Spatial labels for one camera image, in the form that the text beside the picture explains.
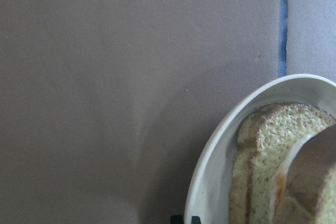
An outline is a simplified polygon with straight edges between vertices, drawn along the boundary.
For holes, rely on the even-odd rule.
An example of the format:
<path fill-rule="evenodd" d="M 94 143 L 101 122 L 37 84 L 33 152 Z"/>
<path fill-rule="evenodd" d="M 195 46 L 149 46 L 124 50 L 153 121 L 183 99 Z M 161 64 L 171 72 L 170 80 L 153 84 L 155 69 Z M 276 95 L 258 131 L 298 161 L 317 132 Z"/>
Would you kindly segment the bread slice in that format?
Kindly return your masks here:
<path fill-rule="evenodd" d="M 269 104 L 246 117 L 236 140 L 229 222 L 268 223 L 278 168 L 294 146 L 332 125 L 331 114 L 301 103 Z"/>
<path fill-rule="evenodd" d="M 312 137 L 294 158 L 275 223 L 335 223 L 335 126 Z"/>

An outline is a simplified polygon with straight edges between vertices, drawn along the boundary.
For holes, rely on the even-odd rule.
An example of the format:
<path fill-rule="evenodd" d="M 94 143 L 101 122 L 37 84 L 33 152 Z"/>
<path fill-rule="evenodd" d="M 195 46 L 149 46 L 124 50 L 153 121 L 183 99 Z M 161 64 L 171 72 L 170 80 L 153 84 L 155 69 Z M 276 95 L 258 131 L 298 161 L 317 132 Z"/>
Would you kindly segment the white round plate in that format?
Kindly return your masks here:
<path fill-rule="evenodd" d="M 228 223 L 232 166 L 241 122 L 271 103 L 311 104 L 335 115 L 335 82 L 313 74 L 273 80 L 242 99 L 217 126 L 197 161 L 187 193 L 184 223 Z"/>

